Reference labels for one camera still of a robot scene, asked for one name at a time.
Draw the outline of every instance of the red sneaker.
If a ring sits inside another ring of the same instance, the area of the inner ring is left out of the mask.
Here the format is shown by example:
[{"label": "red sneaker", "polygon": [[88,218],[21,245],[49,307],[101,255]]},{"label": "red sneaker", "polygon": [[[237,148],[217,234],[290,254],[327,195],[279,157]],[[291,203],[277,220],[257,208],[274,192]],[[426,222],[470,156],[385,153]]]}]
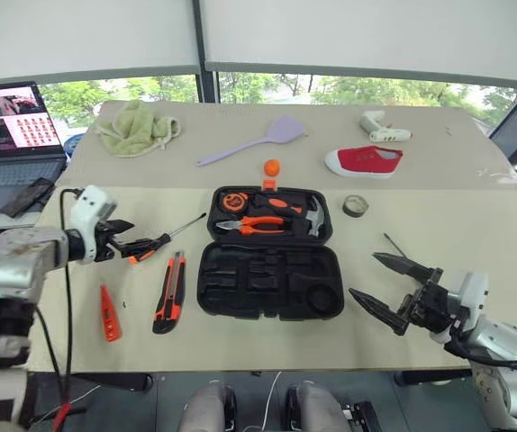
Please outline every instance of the red sneaker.
[{"label": "red sneaker", "polygon": [[339,176],[389,178],[402,158],[402,150],[367,146],[333,150],[324,162],[333,173]]}]

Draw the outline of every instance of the hammer head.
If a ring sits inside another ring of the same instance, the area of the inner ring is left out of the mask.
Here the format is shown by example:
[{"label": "hammer head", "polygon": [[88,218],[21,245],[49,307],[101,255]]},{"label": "hammer head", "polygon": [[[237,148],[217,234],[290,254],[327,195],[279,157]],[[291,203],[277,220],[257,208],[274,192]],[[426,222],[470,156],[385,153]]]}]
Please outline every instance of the hammer head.
[{"label": "hammer head", "polygon": [[319,228],[324,223],[324,211],[322,210],[321,203],[315,196],[313,197],[313,201],[316,206],[316,210],[309,210],[306,213],[306,219],[311,222],[309,236],[319,237]]}]

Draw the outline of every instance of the laptop screen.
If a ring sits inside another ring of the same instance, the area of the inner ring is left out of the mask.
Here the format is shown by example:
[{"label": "laptop screen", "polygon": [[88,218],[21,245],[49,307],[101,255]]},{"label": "laptop screen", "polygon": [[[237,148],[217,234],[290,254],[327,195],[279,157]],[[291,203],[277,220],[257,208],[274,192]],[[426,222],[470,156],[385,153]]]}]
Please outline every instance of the laptop screen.
[{"label": "laptop screen", "polygon": [[34,83],[0,85],[0,158],[64,154]]}]

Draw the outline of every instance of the black cable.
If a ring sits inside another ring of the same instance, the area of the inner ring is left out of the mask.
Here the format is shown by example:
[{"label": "black cable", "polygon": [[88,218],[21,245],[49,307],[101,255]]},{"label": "black cable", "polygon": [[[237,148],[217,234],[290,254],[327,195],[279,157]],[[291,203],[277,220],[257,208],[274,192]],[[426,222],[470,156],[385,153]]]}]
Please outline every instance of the black cable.
[{"label": "black cable", "polygon": [[[64,196],[65,194],[74,194],[79,196],[81,194],[79,189],[63,189],[60,191],[59,208],[60,208],[60,229],[64,231]],[[70,400],[70,377],[72,371],[72,293],[70,290],[70,271],[68,269],[68,262],[64,266],[65,282],[67,286],[67,320],[68,320],[68,342],[67,342],[67,369],[64,375],[64,395],[62,403],[68,403]],[[60,423],[58,432],[60,432],[65,424],[65,421]]]},{"label": "black cable", "polygon": [[44,338],[46,339],[46,345],[49,349],[50,360],[52,361],[52,367],[54,368],[54,374],[56,375],[56,378],[57,378],[57,385],[59,387],[60,398],[62,400],[64,400],[65,394],[64,394],[64,389],[62,387],[62,378],[60,377],[59,363],[57,362],[57,357],[54,355],[54,349],[52,347],[52,342],[50,341],[49,328],[46,326],[46,321],[44,320],[44,317],[42,316],[42,312],[38,306],[36,306],[36,305],[34,306],[34,311],[36,312],[36,314],[39,317],[39,320],[41,321],[42,331],[44,333]]},{"label": "black cable", "polygon": [[493,358],[481,357],[480,355],[473,355],[463,346],[461,342],[456,339],[452,339],[445,348],[455,356],[459,356],[462,358],[466,358],[467,360],[471,360],[475,363],[479,363],[481,365],[488,366],[496,366],[496,367],[508,367],[517,371],[517,361],[509,361],[509,360],[494,360]]}]

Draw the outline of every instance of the screwdriver shaft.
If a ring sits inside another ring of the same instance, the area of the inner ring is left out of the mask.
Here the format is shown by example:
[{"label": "screwdriver shaft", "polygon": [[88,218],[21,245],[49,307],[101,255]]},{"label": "screwdriver shaft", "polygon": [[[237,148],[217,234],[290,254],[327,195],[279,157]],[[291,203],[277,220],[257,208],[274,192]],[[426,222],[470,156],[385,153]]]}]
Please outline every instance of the screwdriver shaft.
[{"label": "screwdriver shaft", "polygon": [[186,228],[190,227],[193,223],[195,223],[196,221],[201,220],[204,216],[206,216],[206,212],[205,212],[205,213],[203,213],[203,214],[201,214],[198,218],[193,219],[193,220],[191,220],[190,222],[186,223],[186,224],[185,224],[185,225],[183,225],[182,227],[177,228],[177,229],[175,229],[175,230],[174,230],[174,231],[172,231],[172,232],[169,232],[169,233],[168,233],[168,235],[169,235],[171,238],[175,237],[175,236],[176,236],[176,234],[178,234],[180,231],[182,231],[182,230],[184,230],[184,229],[186,229]]},{"label": "screwdriver shaft", "polygon": [[387,239],[387,240],[389,241],[389,243],[390,243],[391,245],[393,245],[393,246],[395,247],[395,249],[396,249],[396,250],[398,250],[398,251],[399,251],[399,254],[401,254],[401,255],[402,255],[403,257],[405,257],[405,258],[408,258],[408,256],[403,252],[403,250],[402,250],[402,249],[400,249],[400,248],[396,245],[395,241],[391,238],[391,236],[389,236],[389,235],[388,235],[388,234],[386,234],[385,232],[383,233],[383,235],[385,236],[385,239]]}]

